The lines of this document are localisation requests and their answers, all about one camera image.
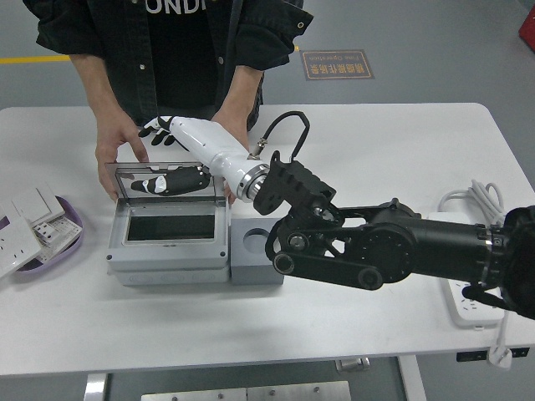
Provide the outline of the person's left hand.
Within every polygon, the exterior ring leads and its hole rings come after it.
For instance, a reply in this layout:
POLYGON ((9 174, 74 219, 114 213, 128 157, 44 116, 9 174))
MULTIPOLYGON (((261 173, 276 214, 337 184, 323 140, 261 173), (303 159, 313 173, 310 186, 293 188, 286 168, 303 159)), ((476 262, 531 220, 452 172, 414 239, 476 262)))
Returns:
POLYGON ((247 116, 242 111, 221 107, 211 118, 211 121, 218 123, 246 150, 249 150, 247 116))

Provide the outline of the person's right hand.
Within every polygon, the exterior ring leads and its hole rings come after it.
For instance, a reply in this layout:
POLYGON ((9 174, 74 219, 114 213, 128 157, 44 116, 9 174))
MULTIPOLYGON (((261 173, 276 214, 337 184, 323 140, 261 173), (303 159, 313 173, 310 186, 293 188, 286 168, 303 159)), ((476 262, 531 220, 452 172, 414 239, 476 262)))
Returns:
POLYGON ((139 162, 148 162, 149 156, 138 135, 137 126, 121 108, 100 111, 95 117, 97 123, 95 158, 99 183, 110 199, 117 201, 118 195, 106 166, 116 162, 119 147, 128 144, 139 162))

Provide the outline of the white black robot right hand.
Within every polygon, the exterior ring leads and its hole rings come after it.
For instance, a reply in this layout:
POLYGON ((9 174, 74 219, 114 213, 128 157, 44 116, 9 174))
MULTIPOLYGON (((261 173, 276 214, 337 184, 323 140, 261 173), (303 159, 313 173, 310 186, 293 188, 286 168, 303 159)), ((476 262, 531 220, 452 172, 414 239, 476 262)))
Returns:
POLYGON ((242 201, 253 201, 269 172, 267 164, 249 156, 240 142, 217 122, 165 116, 151 120, 140 131, 146 137, 155 131, 153 145, 165 135, 166 143, 177 142, 188 150, 200 167, 182 167, 149 180, 137 180, 132 190, 159 196, 174 196, 204 189, 212 177, 226 180, 231 193, 242 201))

